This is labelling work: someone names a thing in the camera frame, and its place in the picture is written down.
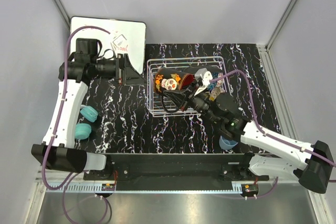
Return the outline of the white whiteboard with red writing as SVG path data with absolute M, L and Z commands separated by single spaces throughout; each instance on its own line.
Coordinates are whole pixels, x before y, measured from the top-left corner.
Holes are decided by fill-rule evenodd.
M 103 19 L 74 16 L 71 18 L 70 31 L 85 26 L 85 29 L 77 32 L 71 40 L 71 51 L 75 51 L 77 38 L 97 39 L 99 56 L 112 58 L 117 54 L 128 54 L 132 66 L 138 73 L 143 72 L 145 57 L 146 24 L 144 22 Z M 128 51 L 116 51 L 111 46 L 113 34 L 124 34 L 128 40 Z

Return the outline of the red white patterned bowl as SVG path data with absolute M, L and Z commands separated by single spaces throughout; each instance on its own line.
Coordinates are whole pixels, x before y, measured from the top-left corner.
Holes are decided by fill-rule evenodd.
M 220 89 L 219 87 L 215 87 L 215 88 L 210 92 L 209 100 L 210 100 L 210 101 L 215 101 L 216 98 L 217 98 L 220 94 L 222 94 L 222 93 L 224 93 L 224 92 L 225 92 L 225 91 L 222 90 L 222 89 Z

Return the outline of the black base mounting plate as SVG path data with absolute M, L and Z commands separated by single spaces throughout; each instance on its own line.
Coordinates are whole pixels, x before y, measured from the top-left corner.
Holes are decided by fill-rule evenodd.
M 114 161 L 108 171 L 90 171 L 84 180 L 117 180 L 129 182 L 142 177 L 211 177 L 224 181 L 267 181 L 267 175 L 255 175 L 243 161 L 226 161 L 224 158 L 203 161 Z

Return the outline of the teal cat ear headphones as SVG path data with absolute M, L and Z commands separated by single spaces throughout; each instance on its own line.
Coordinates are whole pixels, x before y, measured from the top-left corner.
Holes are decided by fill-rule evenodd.
M 89 122 L 94 123 L 98 118 L 98 112 L 91 106 L 83 106 L 80 114 Z M 91 134 L 92 128 L 88 123 L 78 123 L 75 127 L 75 139 L 85 140 Z

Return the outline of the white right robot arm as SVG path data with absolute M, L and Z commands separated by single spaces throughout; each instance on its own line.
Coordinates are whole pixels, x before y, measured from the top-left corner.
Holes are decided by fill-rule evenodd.
M 275 155 L 269 159 L 254 156 L 241 164 L 238 173 L 242 179 L 285 175 L 294 177 L 312 192 L 326 193 L 335 162 L 325 142 L 301 142 L 261 127 L 243 116 L 227 93 L 208 93 L 193 84 L 180 89 L 169 80 L 164 81 L 161 90 L 163 97 L 170 98 L 180 110 L 192 108 L 200 113 L 223 138 L 257 146 Z

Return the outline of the red black mug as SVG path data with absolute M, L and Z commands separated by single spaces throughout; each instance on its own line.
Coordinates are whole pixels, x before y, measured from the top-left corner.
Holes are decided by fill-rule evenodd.
M 178 71 L 172 68 L 160 68 L 153 78 L 153 92 L 160 96 L 162 105 L 163 91 L 182 90 L 187 88 L 194 81 L 190 73 Z M 168 109 L 167 113 L 175 113 L 178 110 Z

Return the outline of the black floral square plate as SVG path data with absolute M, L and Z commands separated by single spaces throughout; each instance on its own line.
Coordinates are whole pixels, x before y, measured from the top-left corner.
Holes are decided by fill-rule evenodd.
M 206 69 L 207 71 L 211 73 L 222 73 L 223 72 L 222 69 L 216 66 L 187 67 L 187 68 L 184 68 L 182 71 L 195 75 L 196 72 L 200 69 Z

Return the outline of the blue patterned bowl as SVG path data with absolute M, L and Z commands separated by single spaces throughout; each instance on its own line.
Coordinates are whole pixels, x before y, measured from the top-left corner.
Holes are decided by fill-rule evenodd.
M 209 92 L 211 92 L 215 88 L 219 88 L 221 92 L 224 92 L 224 80 L 221 79 L 216 82 L 211 82 L 207 87 Z

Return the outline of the light blue plastic cup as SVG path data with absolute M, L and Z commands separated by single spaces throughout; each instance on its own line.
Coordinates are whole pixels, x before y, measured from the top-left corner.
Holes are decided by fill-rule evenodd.
M 227 140 L 223 136 L 219 138 L 219 146 L 223 150 L 231 150 L 233 147 L 235 147 L 238 144 L 238 142 L 233 140 Z

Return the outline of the white wire dish rack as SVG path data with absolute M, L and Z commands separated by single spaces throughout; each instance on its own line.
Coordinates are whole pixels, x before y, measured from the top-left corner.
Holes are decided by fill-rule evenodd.
M 191 108 L 186 111 L 177 111 L 174 114 L 164 110 L 164 106 L 168 110 L 176 110 L 176 105 L 173 101 L 166 97 L 161 97 L 154 92 L 154 78 L 159 69 L 167 68 L 188 73 L 196 73 L 197 70 L 206 68 L 208 71 L 215 74 L 215 78 L 226 74 L 224 58 L 221 56 L 202 56 L 202 57 L 187 57 L 187 58 L 162 58 L 149 59 L 146 66 L 146 107 L 153 117 L 162 118 L 164 116 L 190 116 L 197 115 L 197 112 Z

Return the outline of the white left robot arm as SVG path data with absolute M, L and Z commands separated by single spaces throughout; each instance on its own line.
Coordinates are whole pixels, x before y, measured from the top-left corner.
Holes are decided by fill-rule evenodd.
M 133 67 L 129 55 L 117 54 L 113 59 L 99 57 L 101 42 L 78 38 L 76 50 L 59 68 L 58 98 L 49 129 L 41 144 L 31 148 L 32 156 L 44 169 L 80 173 L 95 170 L 103 180 L 113 175 L 113 167 L 104 154 L 88 153 L 75 148 L 76 140 L 85 140 L 98 112 L 83 105 L 90 83 L 95 78 L 115 80 L 124 86 L 143 85 L 145 81 Z

